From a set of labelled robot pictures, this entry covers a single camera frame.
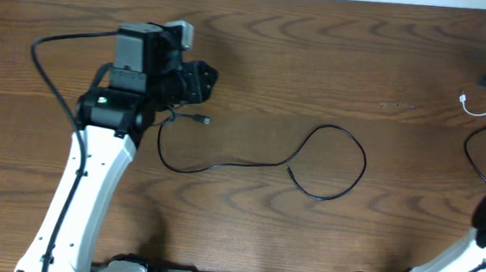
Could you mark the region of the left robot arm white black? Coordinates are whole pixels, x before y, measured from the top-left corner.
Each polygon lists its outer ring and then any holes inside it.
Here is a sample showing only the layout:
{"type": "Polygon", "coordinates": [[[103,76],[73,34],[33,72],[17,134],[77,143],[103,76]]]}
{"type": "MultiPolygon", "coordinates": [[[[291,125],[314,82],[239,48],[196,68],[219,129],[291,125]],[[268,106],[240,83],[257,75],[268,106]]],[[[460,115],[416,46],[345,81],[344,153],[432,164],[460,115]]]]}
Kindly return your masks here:
{"type": "Polygon", "coordinates": [[[95,265],[93,252],[111,198],[157,112],[209,99],[217,71],[185,62],[194,28],[185,21],[124,23],[113,62],[100,67],[88,91],[68,111],[71,149],[36,238],[15,272],[152,272],[133,258],[95,265]]]}

